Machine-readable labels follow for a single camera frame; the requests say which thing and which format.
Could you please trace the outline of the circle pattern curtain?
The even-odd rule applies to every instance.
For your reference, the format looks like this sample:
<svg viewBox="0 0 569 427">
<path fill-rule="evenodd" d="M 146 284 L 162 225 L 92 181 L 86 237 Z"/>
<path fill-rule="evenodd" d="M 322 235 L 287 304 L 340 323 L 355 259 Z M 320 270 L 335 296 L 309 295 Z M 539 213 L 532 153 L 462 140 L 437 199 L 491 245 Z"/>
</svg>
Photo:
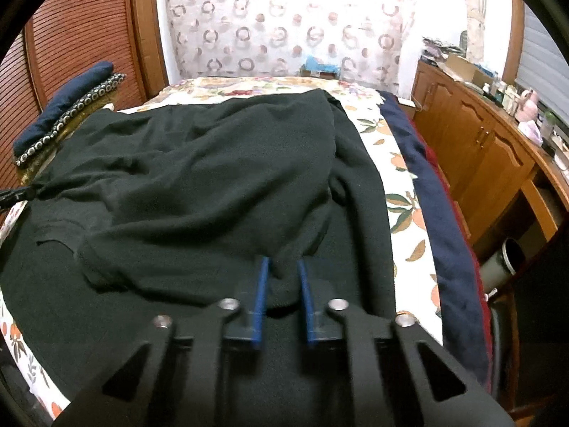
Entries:
<svg viewBox="0 0 569 427">
<path fill-rule="evenodd" d="M 177 69 L 287 76 L 310 58 L 340 78 L 410 94 L 418 0 L 165 0 Z"/>
</svg>

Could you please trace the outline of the wooden sideboard cabinet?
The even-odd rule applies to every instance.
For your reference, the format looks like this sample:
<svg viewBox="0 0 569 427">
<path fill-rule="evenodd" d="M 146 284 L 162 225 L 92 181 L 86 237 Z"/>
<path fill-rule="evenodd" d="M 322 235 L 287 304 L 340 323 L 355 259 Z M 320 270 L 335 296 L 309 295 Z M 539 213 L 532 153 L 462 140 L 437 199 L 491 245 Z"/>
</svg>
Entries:
<svg viewBox="0 0 569 427">
<path fill-rule="evenodd" d="M 551 239 L 568 213 L 568 184 L 554 159 L 504 110 L 441 68 L 419 62 L 412 96 L 415 125 L 436 154 L 470 243 L 480 248 L 517 200 Z"/>
</svg>

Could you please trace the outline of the pink kettle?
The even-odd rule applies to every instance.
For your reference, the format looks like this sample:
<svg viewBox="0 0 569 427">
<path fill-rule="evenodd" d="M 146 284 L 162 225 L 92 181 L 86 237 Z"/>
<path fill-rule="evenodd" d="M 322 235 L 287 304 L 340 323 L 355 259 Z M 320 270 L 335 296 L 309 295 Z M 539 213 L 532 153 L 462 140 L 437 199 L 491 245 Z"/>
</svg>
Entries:
<svg viewBox="0 0 569 427">
<path fill-rule="evenodd" d="M 538 117 L 539 96 L 534 89 L 528 89 L 521 94 L 515 118 L 519 122 L 535 121 Z"/>
</svg>

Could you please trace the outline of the floral quilt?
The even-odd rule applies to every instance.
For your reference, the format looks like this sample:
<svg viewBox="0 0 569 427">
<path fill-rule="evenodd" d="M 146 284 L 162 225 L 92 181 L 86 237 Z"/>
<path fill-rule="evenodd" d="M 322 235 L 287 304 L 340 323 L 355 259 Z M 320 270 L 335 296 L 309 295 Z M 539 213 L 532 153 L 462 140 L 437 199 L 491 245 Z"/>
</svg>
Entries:
<svg viewBox="0 0 569 427">
<path fill-rule="evenodd" d="M 198 77 L 182 79 L 164 88 L 152 101 L 163 101 L 174 93 L 190 95 L 199 100 L 208 97 L 271 95 L 276 93 L 303 93 L 313 89 L 326 91 L 333 96 L 357 97 L 383 102 L 383 96 L 372 88 L 341 80 L 300 76 L 256 76 L 256 77 Z"/>
</svg>

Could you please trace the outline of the brown louvered wardrobe door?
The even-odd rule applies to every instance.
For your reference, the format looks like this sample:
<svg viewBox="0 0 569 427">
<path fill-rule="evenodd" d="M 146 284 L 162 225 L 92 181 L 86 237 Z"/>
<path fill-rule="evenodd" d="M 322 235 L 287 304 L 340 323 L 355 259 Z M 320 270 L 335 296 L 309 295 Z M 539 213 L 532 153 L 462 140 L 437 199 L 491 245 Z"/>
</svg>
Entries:
<svg viewBox="0 0 569 427">
<path fill-rule="evenodd" d="M 12 143 L 74 76 L 99 61 L 126 75 L 120 108 L 168 84 L 157 0 L 46 0 L 10 39 L 1 61 L 1 185 L 19 183 Z"/>
</svg>

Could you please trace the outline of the blue item box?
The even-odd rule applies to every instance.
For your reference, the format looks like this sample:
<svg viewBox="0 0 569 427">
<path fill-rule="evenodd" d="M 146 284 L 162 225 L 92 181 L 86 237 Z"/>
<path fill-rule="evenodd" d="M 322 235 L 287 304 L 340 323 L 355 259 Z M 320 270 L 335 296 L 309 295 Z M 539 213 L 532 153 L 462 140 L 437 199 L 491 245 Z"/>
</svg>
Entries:
<svg viewBox="0 0 569 427">
<path fill-rule="evenodd" d="M 299 74 L 302 77 L 334 80 L 340 78 L 340 68 L 336 65 L 321 63 L 317 58 L 309 56 L 303 65 L 301 65 Z"/>
</svg>

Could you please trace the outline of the black printed t-shirt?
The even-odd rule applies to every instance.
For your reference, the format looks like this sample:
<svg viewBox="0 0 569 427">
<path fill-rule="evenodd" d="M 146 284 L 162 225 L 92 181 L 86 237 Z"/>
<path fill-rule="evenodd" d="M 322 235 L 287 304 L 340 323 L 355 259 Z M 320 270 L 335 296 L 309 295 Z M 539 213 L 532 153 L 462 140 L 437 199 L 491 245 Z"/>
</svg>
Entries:
<svg viewBox="0 0 569 427">
<path fill-rule="evenodd" d="M 63 396 L 153 317 L 229 297 L 267 257 L 262 352 L 233 365 L 229 424 L 328 421 L 334 367 L 301 352 L 298 261 L 347 301 L 394 312 L 384 187 L 351 112 L 311 90 L 87 118 L 1 251 L 8 309 Z"/>
</svg>

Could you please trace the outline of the grey window blind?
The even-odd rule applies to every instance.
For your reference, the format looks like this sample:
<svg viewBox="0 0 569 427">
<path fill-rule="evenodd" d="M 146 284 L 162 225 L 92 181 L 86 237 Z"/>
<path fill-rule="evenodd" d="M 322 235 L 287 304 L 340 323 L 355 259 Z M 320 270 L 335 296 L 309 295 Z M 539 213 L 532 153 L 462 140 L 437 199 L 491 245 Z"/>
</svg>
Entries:
<svg viewBox="0 0 569 427">
<path fill-rule="evenodd" d="M 516 82 L 538 93 L 539 100 L 568 125 L 568 64 L 557 44 L 528 5 Z"/>
</svg>

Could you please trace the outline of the navy folded garment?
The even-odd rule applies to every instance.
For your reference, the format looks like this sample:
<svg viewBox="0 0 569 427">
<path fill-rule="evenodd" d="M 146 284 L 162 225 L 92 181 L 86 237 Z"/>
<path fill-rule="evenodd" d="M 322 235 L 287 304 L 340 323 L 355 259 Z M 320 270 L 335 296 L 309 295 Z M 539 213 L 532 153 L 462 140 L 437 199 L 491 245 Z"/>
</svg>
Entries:
<svg viewBox="0 0 569 427">
<path fill-rule="evenodd" d="M 36 141 L 47 134 L 58 118 L 68 111 L 74 102 L 107 80 L 113 71 L 114 65 L 111 62 L 101 61 L 66 82 L 62 88 L 59 88 L 48 102 L 42 114 L 16 138 L 12 145 L 14 158 L 19 158 Z"/>
</svg>

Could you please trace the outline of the grey cylindrical bin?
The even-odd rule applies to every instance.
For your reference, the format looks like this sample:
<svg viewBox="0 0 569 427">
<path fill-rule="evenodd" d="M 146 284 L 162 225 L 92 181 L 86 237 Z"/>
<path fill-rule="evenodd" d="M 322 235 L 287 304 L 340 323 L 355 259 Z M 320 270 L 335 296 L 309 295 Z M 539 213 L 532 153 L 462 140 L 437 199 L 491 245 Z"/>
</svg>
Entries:
<svg viewBox="0 0 569 427">
<path fill-rule="evenodd" d="M 480 267 L 484 292 L 489 294 L 494 289 L 502 287 L 521 271 L 526 260 L 520 244 L 514 239 L 505 239 L 501 247 Z"/>
</svg>

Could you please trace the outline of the orange print bed sheet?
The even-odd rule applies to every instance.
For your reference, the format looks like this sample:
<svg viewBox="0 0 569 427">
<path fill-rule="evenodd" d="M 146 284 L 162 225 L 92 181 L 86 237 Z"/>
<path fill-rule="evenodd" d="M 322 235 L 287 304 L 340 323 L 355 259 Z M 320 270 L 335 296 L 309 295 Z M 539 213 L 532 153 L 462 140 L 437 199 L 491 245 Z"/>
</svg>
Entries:
<svg viewBox="0 0 569 427">
<path fill-rule="evenodd" d="M 166 106 L 206 105 L 224 102 L 230 98 L 250 98 L 263 95 L 213 96 L 205 100 L 174 93 L 163 101 L 147 103 L 123 109 L 123 116 L 145 113 Z M 417 178 L 407 168 L 402 152 L 380 111 L 378 100 L 357 97 L 334 96 L 347 116 L 363 134 L 363 143 L 378 169 L 387 191 L 387 210 L 392 229 L 393 277 L 397 309 L 409 306 L 418 315 L 425 329 L 437 341 L 443 339 L 440 302 L 434 258 L 426 231 L 424 216 L 416 194 Z M 67 405 L 61 385 L 57 384 L 55 371 L 38 359 L 38 345 L 30 329 L 22 325 L 22 310 L 15 304 L 16 294 L 7 288 L 1 290 L 1 355 L 6 358 L 5 367 L 15 371 L 23 382 L 23 393 L 32 404 L 39 405 L 41 421 L 51 423 Z"/>
</svg>

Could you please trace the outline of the mustard yellow folded garment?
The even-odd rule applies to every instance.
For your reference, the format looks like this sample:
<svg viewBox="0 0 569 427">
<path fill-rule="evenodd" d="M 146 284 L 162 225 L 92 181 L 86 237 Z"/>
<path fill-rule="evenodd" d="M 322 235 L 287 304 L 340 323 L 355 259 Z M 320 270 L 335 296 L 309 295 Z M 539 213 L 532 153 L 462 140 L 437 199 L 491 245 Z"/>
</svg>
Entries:
<svg viewBox="0 0 569 427">
<path fill-rule="evenodd" d="M 102 91 L 100 95 L 84 95 L 77 100 L 68 111 L 58 118 L 47 134 L 36 141 L 19 158 L 15 158 L 15 167 L 20 183 L 22 185 L 30 183 L 47 161 L 55 156 L 65 139 L 76 132 L 76 129 L 91 114 L 108 104 L 114 104 L 117 98 L 118 93 L 113 90 Z"/>
</svg>

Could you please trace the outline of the navy blanket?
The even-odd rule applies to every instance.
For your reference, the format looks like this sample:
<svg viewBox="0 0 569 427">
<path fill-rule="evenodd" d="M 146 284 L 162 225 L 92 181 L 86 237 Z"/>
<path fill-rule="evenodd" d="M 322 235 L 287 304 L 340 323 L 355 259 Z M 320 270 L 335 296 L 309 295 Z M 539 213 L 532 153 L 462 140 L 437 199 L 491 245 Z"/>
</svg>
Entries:
<svg viewBox="0 0 569 427">
<path fill-rule="evenodd" d="M 416 194 L 430 239 L 442 299 L 443 345 L 484 387 L 491 387 L 493 344 L 477 258 L 467 242 L 443 181 L 434 151 L 401 109 L 397 97 L 381 91 L 380 111 L 407 168 L 417 178 Z"/>
</svg>

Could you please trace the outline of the cardboard box on cabinet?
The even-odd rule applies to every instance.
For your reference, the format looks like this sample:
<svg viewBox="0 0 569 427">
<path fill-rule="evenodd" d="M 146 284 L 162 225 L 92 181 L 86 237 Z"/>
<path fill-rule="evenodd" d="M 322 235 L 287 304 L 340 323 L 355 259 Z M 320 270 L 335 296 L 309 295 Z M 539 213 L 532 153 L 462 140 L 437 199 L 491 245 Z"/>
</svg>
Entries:
<svg viewBox="0 0 569 427">
<path fill-rule="evenodd" d="M 445 67 L 461 80 L 473 83 L 478 87 L 482 88 L 485 84 L 491 85 L 493 83 L 491 75 L 488 75 L 481 68 L 456 54 L 450 54 L 447 57 Z"/>
</svg>

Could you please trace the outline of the dark patterned folded garment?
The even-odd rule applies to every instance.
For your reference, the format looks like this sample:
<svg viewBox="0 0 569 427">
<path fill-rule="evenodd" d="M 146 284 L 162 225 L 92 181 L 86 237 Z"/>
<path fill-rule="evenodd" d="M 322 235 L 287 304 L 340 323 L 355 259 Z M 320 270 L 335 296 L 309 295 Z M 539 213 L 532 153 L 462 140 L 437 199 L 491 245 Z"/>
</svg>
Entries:
<svg viewBox="0 0 569 427">
<path fill-rule="evenodd" d="M 126 74 L 114 72 L 109 62 L 100 62 L 73 77 L 55 92 L 42 114 L 28 125 L 12 144 L 15 167 L 25 169 L 41 151 L 61 135 L 67 125 L 89 106 L 115 91 Z"/>
</svg>

